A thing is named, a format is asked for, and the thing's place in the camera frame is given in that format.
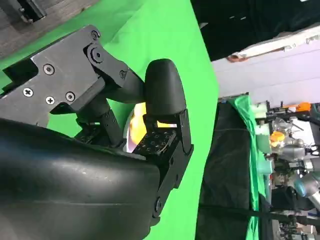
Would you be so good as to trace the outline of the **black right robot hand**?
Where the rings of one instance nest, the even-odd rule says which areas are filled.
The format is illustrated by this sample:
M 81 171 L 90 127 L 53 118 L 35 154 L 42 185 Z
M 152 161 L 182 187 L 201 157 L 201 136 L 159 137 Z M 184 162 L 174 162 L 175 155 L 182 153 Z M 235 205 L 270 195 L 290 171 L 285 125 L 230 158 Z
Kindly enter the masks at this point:
M 141 240 L 194 151 L 170 59 L 141 79 L 93 25 L 7 67 L 0 96 L 0 237 Z

